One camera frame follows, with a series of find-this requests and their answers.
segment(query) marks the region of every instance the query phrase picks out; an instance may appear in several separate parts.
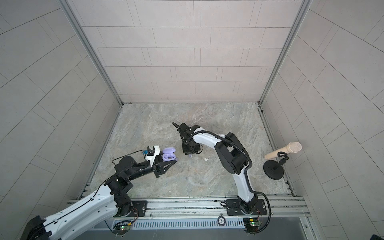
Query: wall tile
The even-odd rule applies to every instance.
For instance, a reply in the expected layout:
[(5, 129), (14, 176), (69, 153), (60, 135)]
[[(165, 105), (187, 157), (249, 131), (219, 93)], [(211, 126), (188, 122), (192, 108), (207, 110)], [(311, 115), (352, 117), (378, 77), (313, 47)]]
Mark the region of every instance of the wall tile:
[(317, 50), (332, 25), (333, 23), (325, 18), (312, 11), (308, 11), (297, 35), (311, 48)]
[(345, 181), (345, 178), (343, 177), (343, 175), (341, 175), (332, 180), (329, 180), (328, 182), (323, 183), (321, 186), (323, 187), (324, 192), (327, 193), (327, 192), (348, 186), (348, 183), (347, 181)]
[(207, 94), (207, 102), (242, 102), (244, 94)]
[(153, 28), (158, 48), (209, 48), (210, 28)]
[(384, 236), (384, 221), (373, 222), (380, 236)]
[(258, 102), (261, 97), (261, 94), (244, 94), (243, 102)]
[(280, 48), (249, 49), (246, 66), (273, 67), (279, 57)]
[(107, 106), (108, 109), (111, 108), (113, 102), (116, 100), (114, 94), (111, 92), (111, 90), (107, 90), (104, 95), (101, 97), (101, 100)]
[(193, 48), (148, 48), (152, 66), (194, 66)]
[(233, 93), (234, 87), (231, 82), (201, 82), (200, 93)]
[(0, 88), (0, 139), (43, 98), (44, 92), (23, 73)]
[(15, 239), (52, 177), (52, 173), (28, 165), (0, 203), (0, 211), (7, 216), (7, 221), (0, 225), (0, 232), (5, 239)]
[(105, 43), (96, 26), (84, 26), (82, 29), (85, 32), (88, 40), (94, 48), (105, 48)]
[(84, 26), (134, 26), (126, 1), (73, 0), (73, 2)]
[(221, 78), (223, 77), (223, 69), (224, 67), (217, 67), (217, 75), (216, 75), (217, 82), (221, 82)]
[(195, 48), (195, 66), (200, 66), (200, 48)]
[(117, 101), (114, 101), (114, 104), (109, 109), (107, 115), (104, 118), (104, 121), (102, 122), (99, 131), (97, 132), (95, 136), (95, 140), (98, 142), (104, 143), (106, 140), (106, 137), (108, 135), (108, 132), (113, 124), (113, 121), (115, 120), (117, 112), (120, 110), (120, 106), (117, 103)]
[(302, 112), (300, 116), (292, 123), (292, 129), (295, 130), (297, 126), (306, 118), (305, 113)]
[(57, 2), (50, 0), (16, 0), (3, 2), (0, 14), (14, 28), (59, 8)]
[(320, 138), (340, 125), (340, 119), (308, 80), (304, 80), (295, 98)]
[[(269, 124), (269, 127), (271, 129), (271, 132), (272, 132), (274, 138), (276, 138), (275, 135), (276, 135), (276, 132), (279, 130), (279, 128), (277, 127), (276, 121), (273, 118), (273, 114), (272, 114), (271, 109), (268, 105), (268, 101), (265, 101), (265, 104), (263, 105), (263, 110), (264, 110), (265, 116), (268, 120), (268, 124)], [(281, 141), (284, 143), (283, 137), (281, 136), (280, 132), (279, 132), (279, 134), (281, 137)]]
[(302, 74), (299, 78), (299, 80), (297, 81), (297, 83), (295, 84), (295, 86), (293, 87), (293, 89), (291, 90), (292, 94), (295, 95), (297, 90), (299, 89), (299, 87), (303, 84), (304, 80), (307, 79), (304, 74)]
[(100, 35), (107, 48), (154, 48), (152, 28), (100, 26)]
[(71, 41), (66, 41), (24, 73), (45, 93), (48, 93), (67, 73), (81, 61), (81, 56)]
[(384, 89), (381, 78), (384, 66), (384, 53), (339, 29), (322, 56), (368, 99), (372, 99)]
[(87, 78), (88, 82), (92, 82), (93, 79), (97, 76), (97, 74), (99, 73), (96, 69), (96, 67), (94, 66), (91, 58), (89, 56), (87, 56), (86, 58), (84, 58), (80, 63), (79, 63), (79, 68), (81, 70), (81, 72), (85, 75), (85, 77)]
[(5, 31), (9, 31), (12, 29), (11, 25), (9, 25), (6, 20), (0, 16), (0, 29), (5, 32)]
[(295, 129), (295, 134), (321, 184), (341, 175), (334, 159), (332, 159), (308, 119), (305, 119)]
[(323, 141), (325, 146), (328, 146), (331, 142), (335, 141), (338, 137), (343, 135), (348, 131), (348, 128), (341, 123), (339, 126), (337, 126), (335, 129), (333, 129), (330, 133), (328, 133), (325, 137), (323, 137), (321, 140)]
[(326, 1), (319, 14), (363, 39), (382, 17), (384, 2)]
[(76, 143), (71, 146), (59, 169), (41, 196), (38, 202), (39, 204), (54, 208), (60, 206), (65, 192), (68, 190), (86, 153), (87, 152)]
[(325, 195), (309, 161), (297, 167), (300, 179), (311, 201), (321, 226), (339, 225), (340, 222)]
[(327, 62), (299, 37), (293, 41), (288, 56), (311, 83), (327, 65)]
[(371, 99), (371, 101), (378, 108), (384, 106), (384, 90), (381, 91), (378, 95), (376, 95), (373, 99)]
[[(350, 187), (346, 186), (329, 192), (327, 193), (327, 197), (348, 239), (365, 239), (370, 238), (372, 234), (377, 234), (375, 227)], [(353, 224), (353, 216), (356, 216), (356, 214), (359, 215), (359, 218), (362, 220), (361, 228), (356, 228)]]
[(374, 137), (368, 139), (361, 146), (376, 163), (376, 165), (384, 172), (384, 132), (381, 132)]
[(326, 237), (347, 237), (341, 225), (322, 227)]
[(202, 1), (201, 26), (248, 27), (254, 5), (252, 1)]
[(294, 121), (303, 112), (303, 110), (284, 82), (281, 84), (279, 90), (277, 91), (276, 97), (281, 104), (281, 107), (283, 108), (290, 124), (293, 124)]
[(77, 170), (76, 175), (73, 180), (71, 179), (70, 186), (66, 192), (66, 195), (72, 197), (78, 197), (81, 194), (81, 191), (86, 185), (86, 181), (89, 178), (89, 174), (97, 157), (100, 154), (102, 145), (100, 145), (97, 141), (93, 141), (89, 151), (85, 155), (84, 159), (82, 159), (81, 165)]
[(88, 113), (91, 113), (107, 88), (104, 80), (98, 75), (80, 95), (78, 101)]
[(379, 186), (384, 184), (383, 173), (350, 132), (336, 139), (327, 149), (371, 221), (382, 220), (384, 207), (380, 203), (384, 193), (379, 191)]
[(258, 48), (264, 28), (212, 28), (211, 48)]
[(79, 110), (71, 107), (37, 154), (60, 165), (86, 120)]
[(35, 208), (32, 211), (32, 215), (40, 215), (40, 216), (50, 216), (57, 212), (57, 208), (48, 207), (40, 204), (36, 204)]
[(85, 88), (79, 76), (72, 70), (45, 95), (39, 105), (61, 121)]
[(112, 82), (132, 82), (125, 67), (105, 67)]
[(131, 67), (136, 82), (171, 82), (169, 67)]
[(206, 94), (167, 94), (168, 102), (206, 102)]
[(79, 110), (79, 112), (82, 113), (82, 115), (84, 115), (84, 117), (88, 118), (89, 117), (89, 113), (88, 111), (79, 103), (79, 101), (76, 101), (74, 104), (73, 104), (74, 107), (77, 108), (77, 110)]
[(107, 113), (104, 111), (101, 105), (97, 104), (89, 116), (87, 122), (81, 129), (78, 137), (86, 144), (91, 145), (106, 115)]
[(176, 67), (178, 82), (214, 82), (217, 67)]
[(265, 83), (246, 83), (241, 82), (237, 93), (262, 94)]
[(201, 66), (239, 66), (241, 48), (202, 48)]
[(151, 83), (116, 83), (121, 94), (154, 94)]
[(62, 43), (75, 35), (71, 24), (61, 9), (50, 12), (43, 17)]
[(129, 96), (133, 103), (162, 103), (168, 101), (166, 94), (132, 94)]
[(82, 149), (84, 149), (85, 151), (88, 151), (89, 149), (89, 145), (86, 144), (83, 140), (81, 140), (79, 137), (76, 138), (76, 140), (74, 141), (77, 145), (79, 145), (79, 147), (81, 147)]
[(300, 153), (301, 155), (298, 156), (295, 160), (293, 160), (293, 164), (295, 165), (295, 167), (298, 167), (300, 164), (308, 160), (307, 155), (304, 152), (301, 151)]
[(141, 26), (194, 26), (192, 1), (135, 1)]
[(193, 94), (195, 93), (195, 83), (190, 82), (167, 82), (157, 83), (160, 94)]
[(44, 19), (44, 16), (41, 16), (36, 19), (41, 27), (43, 27), (45, 33), (49, 36), (49, 38), (52, 40), (52, 42), (56, 45), (59, 46), (61, 44), (61, 41), (59, 38), (56, 36), (50, 25), (47, 23), (47, 21)]
[(300, 5), (300, 2), (263, 2), (256, 26), (290, 28)]
[[(278, 119), (276, 119), (276, 124), (279, 127), (279, 130), (280, 130), (281, 136), (283, 137), (285, 145), (288, 145), (290, 142), (298, 142), (298, 139), (284, 112), (280, 115)], [(302, 153), (303, 151), (299, 151), (298, 153), (291, 153), (290, 154), (292, 156), (292, 158), (290, 158), (291, 161), (298, 158)]]
[(244, 48), (239, 66), (245, 67), (245, 63), (247, 62), (247, 58), (248, 58), (248, 53), (249, 53), (249, 48)]
[(266, 28), (261, 48), (282, 48), (291, 28)]
[(359, 142), (384, 130), (384, 114), (331, 65), (313, 86)]
[(57, 166), (56, 164), (53, 164), (50, 161), (47, 161), (44, 158), (39, 157), (37, 155), (33, 158), (33, 160), (31, 161), (31, 164), (33, 164), (33, 165), (35, 165), (37, 167), (40, 167), (40, 168), (42, 168), (44, 170), (47, 170), (48, 172), (51, 172), (53, 174), (59, 168), (59, 166)]
[(140, 48), (98, 48), (106, 66), (146, 66)]
[(291, 91), (302, 75), (301, 71), (288, 56), (284, 59), (284, 62), (279, 70), (279, 74)]
[(193, 2), (194, 26), (201, 26), (201, 1)]
[(318, 54), (323, 54), (325, 48), (328, 46), (329, 42), (332, 40), (333, 36), (336, 34), (337, 30), (339, 30), (339, 26), (336, 24), (333, 24), (327, 35), (325, 36), (324, 40), (321, 42), (319, 48), (316, 50)]
[(0, 73), (7, 79), (14, 78), (56, 46), (37, 20), (0, 35)]
[(271, 109), (272, 116), (275, 116), (281, 108), (280, 103), (276, 98), (276, 95), (269, 91), (268, 95), (266, 96), (266, 101), (268, 102), (269, 108)]
[(364, 38), (369, 44), (373, 44), (384, 32), (384, 18), (381, 17), (380, 21), (372, 28), (369, 34)]
[(224, 67), (222, 82), (256, 82), (261, 67)]
[(34, 112), (29, 112), (2, 140), (0, 143), (2, 153), (0, 195), (7, 194), (53, 130), (54, 127), (41, 117)]

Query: black cable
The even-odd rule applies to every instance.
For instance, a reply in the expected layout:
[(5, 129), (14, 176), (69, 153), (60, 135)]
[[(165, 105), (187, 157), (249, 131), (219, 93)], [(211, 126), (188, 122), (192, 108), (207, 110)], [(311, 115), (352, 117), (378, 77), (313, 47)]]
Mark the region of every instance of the black cable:
[(104, 220), (104, 222), (105, 222), (105, 225), (107, 225), (108, 229), (111, 231), (111, 233), (113, 233), (114, 235), (116, 235), (116, 233), (114, 233), (114, 232), (111, 230), (111, 228), (108, 226), (108, 223), (107, 223), (107, 221), (106, 221), (106, 220)]
[(137, 152), (144, 152), (144, 150), (138, 150), (138, 151), (136, 151), (136, 152), (131, 152), (131, 153), (127, 154), (127, 155), (124, 155), (124, 156), (115, 158), (115, 159), (112, 160), (112, 163), (116, 166), (116, 163), (114, 163), (113, 161), (118, 160), (119, 158), (122, 158), (122, 157), (129, 156), (129, 155), (134, 154), (134, 153), (137, 153)]
[(268, 226), (268, 224), (269, 224), (269, 222), (271, 220), (271, 206), (270, 206), (270, 203), (269, 203), (268, 198), (266, 197), (266, 195), (263, 192), (254, 191), (252, 189), (252, 187), (251, 187), (251, 184), (249, 183), (247, 171), (248, 171), (248, 169), (250, 169), (252, 167), (252, 160), (251, 160), (251, 158), (248, 156), (248, 154), (245, 151), (243, 151), (239, 146), (234, 144), (232, 141), (230, 141), (230, 140), (228, 140), (226, 138), (220, 137), (219, 135), (217, 135), (217, 134), (215, 134), (213, 132), (210, 132), (210, 131), (206, 131), (206, 130), (200, 130), (200, 131), (194, 132), (191, 136), (189, 136), (189, 138), (185, 141), (185, 143), (188, 143), (192, 139), (193, 136), (195, 136), (196, 134), (199, 134), (199, 133), (208, 133), (208, 134), (214, 136), (215, 138), (220, 139), (220, 140), (228, 143), (233, 148), (237, 149), (240, 153), (242, 153), (246, 157), (246, 159), (248, 160), (248, 165), (244, 169), (244, 176), (245, 176), (245, 180), (247, 182), (248, 189), (253, 194), (260, 194), (260, 195), (262, 195), (265, 198), (266, 203), (268, 205), (268, 220), (267, 220), (265, 225), (260, 230), (257, 230), (254, 233), (259, 233), (259, 232), (263, 231)]

